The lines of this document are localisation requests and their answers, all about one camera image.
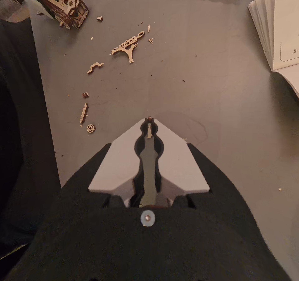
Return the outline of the wooden ornamented strip part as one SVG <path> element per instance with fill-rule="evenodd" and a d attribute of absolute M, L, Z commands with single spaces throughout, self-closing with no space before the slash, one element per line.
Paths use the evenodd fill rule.
<path fill-rule="evenodd" d="M 80 127 L 83 126 L 83 123 L 85 121 L 85 118 L 87 116 L 87 111 L 88 111 L 88 103 L 85 103 L 82 109 L 82 114 L 80 116 Z"/>

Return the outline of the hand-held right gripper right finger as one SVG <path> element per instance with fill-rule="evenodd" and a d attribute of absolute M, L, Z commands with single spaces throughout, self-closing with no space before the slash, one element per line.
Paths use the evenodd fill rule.
<path fill-rule="evenodd" d="M 208 193 L 210 187 L 188 143 L 157 119 L 150 122 L 157 153 L 154 178 L 158 201 L 164 199 L 171 207 L 178 196 Z"/>

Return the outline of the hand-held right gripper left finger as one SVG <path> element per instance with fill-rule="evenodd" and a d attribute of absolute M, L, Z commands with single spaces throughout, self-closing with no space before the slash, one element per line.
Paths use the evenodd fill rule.
<path fill-rule="evenodd" d="M 144 169 L 140 157 L 145 148 L 148 118 L 137 122 L 111 143 L 88 190 L 122 198 L 126 207 L 139 207 L 144 196 Z"/>

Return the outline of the white instruction booklet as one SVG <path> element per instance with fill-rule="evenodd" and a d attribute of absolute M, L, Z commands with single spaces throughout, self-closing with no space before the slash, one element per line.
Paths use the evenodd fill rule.
<path fill-rule="evenodd" d="M 299 96 L 299 0 L 254 0 L 248 5 L 272 72 Z"/>

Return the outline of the wooden zigzag bracket part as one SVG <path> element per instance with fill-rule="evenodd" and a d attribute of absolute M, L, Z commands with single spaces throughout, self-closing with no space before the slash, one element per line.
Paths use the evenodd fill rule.
<path fill-rule="evenodd" d="M 90 69 L 89 69 L 89 71 L 87 71 L 87 74 L 89 75 L 89 74 L 93 73 L 93 72 L 94 72 L 94 69 L 95 69 L 96 67 L 101 67 L 101 66 L 103 66 L 103 65 L 104 65 L 104 63 L 95 62 L 94 64 L 92 64 L 92 65 L 90 66 Z"/>

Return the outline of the wooden forked frame part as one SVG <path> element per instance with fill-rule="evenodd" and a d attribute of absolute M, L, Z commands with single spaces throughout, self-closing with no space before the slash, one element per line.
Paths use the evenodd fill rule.
<path fill-rule="evenodd" d="M 118 52 L 124 52 L 127 54 L 129 58 L 129 63 L 133 63 L 133 50 L 138 45 L 138 40 L 142 37 L 144 37 L 145 32 L 141 31 L 137 36 L 133 36 L 130 39 L 126 40 L 122 44 L 120 44 L 118 47 L 111 50 L 110 55 L 114 55 Z"/>

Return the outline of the person's black clothing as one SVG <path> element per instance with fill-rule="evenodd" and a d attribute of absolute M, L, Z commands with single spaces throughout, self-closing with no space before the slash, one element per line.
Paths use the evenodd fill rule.
<path fill-rule="evenodd" d="M 0 24 L 1 257 L 30 243 L 61 189 L 30 18 Z"/>

